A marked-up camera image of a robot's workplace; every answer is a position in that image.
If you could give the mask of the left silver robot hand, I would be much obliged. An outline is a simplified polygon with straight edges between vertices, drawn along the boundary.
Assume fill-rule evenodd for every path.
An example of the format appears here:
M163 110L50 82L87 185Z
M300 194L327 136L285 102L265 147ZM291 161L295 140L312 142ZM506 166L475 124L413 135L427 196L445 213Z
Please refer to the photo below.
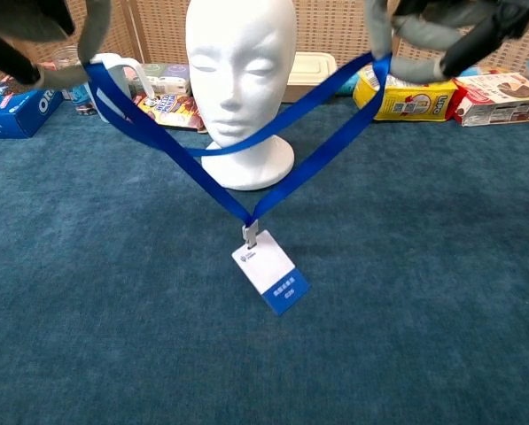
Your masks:
M110 1L87 1L86 18L73 65L51 70L32 62L7 41L58 43L74 35L66 1L0 1L0 71L11 76L19 92L62 90L89 80L84 69L99 52L111 24Z

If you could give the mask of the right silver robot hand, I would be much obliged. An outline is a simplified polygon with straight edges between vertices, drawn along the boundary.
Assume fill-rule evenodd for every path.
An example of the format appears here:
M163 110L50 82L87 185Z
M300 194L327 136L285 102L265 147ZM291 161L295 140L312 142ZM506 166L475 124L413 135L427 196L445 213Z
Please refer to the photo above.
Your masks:
M390 60L389 74L411 83L449 81L529 29L529 1L386 1L363 3L370 50ZM441 56L415 61L392 54L398 37Z

